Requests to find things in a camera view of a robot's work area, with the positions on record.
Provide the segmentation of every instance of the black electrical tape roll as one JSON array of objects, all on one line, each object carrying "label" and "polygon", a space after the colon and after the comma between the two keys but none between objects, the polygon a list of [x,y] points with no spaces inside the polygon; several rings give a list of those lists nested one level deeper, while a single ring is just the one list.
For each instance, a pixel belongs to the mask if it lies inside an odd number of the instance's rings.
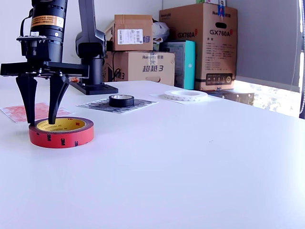
[{"label": "black electrical tape roll", "polygon": [[111,95],[109,96],[109,106],[113,107],[128,107],[134,106],[134,97],[131,95]]}]

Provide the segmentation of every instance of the table surface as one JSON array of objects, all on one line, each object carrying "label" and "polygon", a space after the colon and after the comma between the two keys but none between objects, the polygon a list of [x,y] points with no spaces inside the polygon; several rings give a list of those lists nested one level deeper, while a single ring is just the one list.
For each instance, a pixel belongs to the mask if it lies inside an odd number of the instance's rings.
[{"label": "table surface", "polygon": [[[62,106],[95,139],[70,149],[29,141],[0,114],[0,229],[304,229],[305,121],[223,99],[183,105],[173,87],[109,83],[159,103],[128,114],[76,107],[105,98],[69,87]],[[36,102],[47,102],[39,80]],[[10,78],[0,106],[23,104]]]}]

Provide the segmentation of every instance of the black cable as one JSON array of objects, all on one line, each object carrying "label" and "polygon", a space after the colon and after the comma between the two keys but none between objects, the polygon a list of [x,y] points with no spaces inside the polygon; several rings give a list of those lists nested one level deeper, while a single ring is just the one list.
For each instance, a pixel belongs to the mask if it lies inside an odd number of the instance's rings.
[{"label": "black cable", "polygon": [[112,82],[115,82],[115,78],[121,73],[121,69],[120,68],[117,68],[116,70],[115,70],[115,68],[114,68],[114,55],[116,54],[117,52],[113,52],[113,56],[112,56],[112,75],[113,75],[113,77],[112,77]]},{"label": "black cable", "polygon": [[27,20],[28,18],[31,18],[33,16],[33,11],[34,9],[31,9],[30,12],[29,12],[29,16],[25,19],[22,20],[21,22],[21,27],[20,27],[20,36],[23,37],[23,27],[24,27],[24,22],[25,20]]}]

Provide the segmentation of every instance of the red pattern sheet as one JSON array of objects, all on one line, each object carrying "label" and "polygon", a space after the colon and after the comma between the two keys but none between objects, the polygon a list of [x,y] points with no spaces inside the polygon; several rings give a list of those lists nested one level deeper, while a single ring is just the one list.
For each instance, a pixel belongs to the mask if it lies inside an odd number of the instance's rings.
[{"label": "red pattern sheet", "polygon": [[[5,108],[0,108],[0,110],[16,123],[27,121],[27,116],[25,113],[24,106],[10,106]],[[66,115],[71,115],[72,113],[73,112],[70,112],[65,108],[60,107],[58,109],[57,116],[66,116]],[[48,114],[49,114],[48,103],[35,104],[35,120],[47,118]]]}]

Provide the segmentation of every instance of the tape roll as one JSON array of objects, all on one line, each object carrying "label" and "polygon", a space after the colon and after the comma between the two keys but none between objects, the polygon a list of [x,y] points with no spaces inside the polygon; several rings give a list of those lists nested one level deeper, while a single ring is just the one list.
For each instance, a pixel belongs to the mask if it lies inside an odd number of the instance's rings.
[{"label": "tape roll", "polygon": [[125,94],[116,94],[109,96],[109,106],[128,107],[134,106],[134,97]]},{"label": "tape roll", "polygon": [[170,100],[186,101],[186,102],[201,102],[207,98],[208,94],[199,91],[167,91],[164,93],[164,97]]},{"label": "tape roll", "polygon": [[30,141],[45,148],[70,148],[93,140],[93,122],[86,118],[58,117],[54,125],[48,119],[29,126]]}]

